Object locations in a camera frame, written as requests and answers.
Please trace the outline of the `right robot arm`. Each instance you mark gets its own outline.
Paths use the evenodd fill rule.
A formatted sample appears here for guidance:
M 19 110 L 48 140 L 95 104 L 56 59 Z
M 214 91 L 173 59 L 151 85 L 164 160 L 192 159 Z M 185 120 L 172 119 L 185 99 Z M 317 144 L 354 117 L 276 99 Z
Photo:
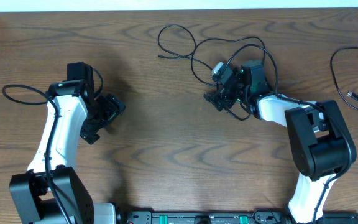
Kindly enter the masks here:
M 317 223 L 335 181 L 356 160 L 356 147 L 334 100 L 302 101 L 276 93 L 269 85 L 261 60 L 241 68 L 222 62 L 211 69 L 217 84 L 204 98 L 218 111 L 230 112 L 239 103 L 249 116 L 286 127 L 299 176 L 288 203 L 294 223 Z

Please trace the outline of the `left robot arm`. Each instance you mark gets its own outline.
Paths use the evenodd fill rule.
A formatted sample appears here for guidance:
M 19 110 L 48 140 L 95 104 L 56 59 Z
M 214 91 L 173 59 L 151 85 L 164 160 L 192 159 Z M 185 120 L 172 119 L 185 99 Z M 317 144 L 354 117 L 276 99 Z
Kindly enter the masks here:
M 11 177 L 9 190 L 22 223 L 116 223 L 111 203 L 94 203 L 76 174 L 78 143 L 94 144 L 126 106 L 94 87 L 98 73 L 84 62 L 69 63 L 67 78 L 53 83 L 45 98 L 47 121 L 27 171 Z

